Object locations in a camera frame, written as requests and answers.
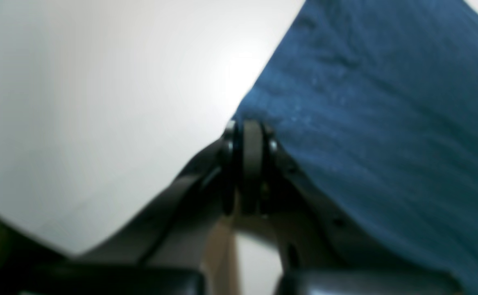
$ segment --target blue fabric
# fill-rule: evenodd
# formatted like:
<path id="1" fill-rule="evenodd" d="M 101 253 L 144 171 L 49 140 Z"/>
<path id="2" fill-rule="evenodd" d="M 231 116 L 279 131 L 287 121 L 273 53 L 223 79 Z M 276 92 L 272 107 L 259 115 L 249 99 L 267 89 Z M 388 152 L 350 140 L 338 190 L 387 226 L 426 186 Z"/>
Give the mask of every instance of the blue fabric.
<path id="1" fill-rule="evenodd" d="M 478 295 L 478 15 L 462 0 L 308 0 L 235 119 L 401 256 Z"/>

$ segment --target blue cloth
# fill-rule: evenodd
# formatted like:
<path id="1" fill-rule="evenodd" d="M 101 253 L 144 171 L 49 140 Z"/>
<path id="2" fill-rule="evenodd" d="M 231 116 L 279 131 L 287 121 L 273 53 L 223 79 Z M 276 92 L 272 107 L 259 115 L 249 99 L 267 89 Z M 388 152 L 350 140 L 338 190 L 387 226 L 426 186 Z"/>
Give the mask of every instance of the blue cloth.
<path id="1" fill-rule="evenodd" d="M 308 0 L 235 119 L 272 125 L 390 250 L 478 295 L 478 15 L 462 0 Z"/>

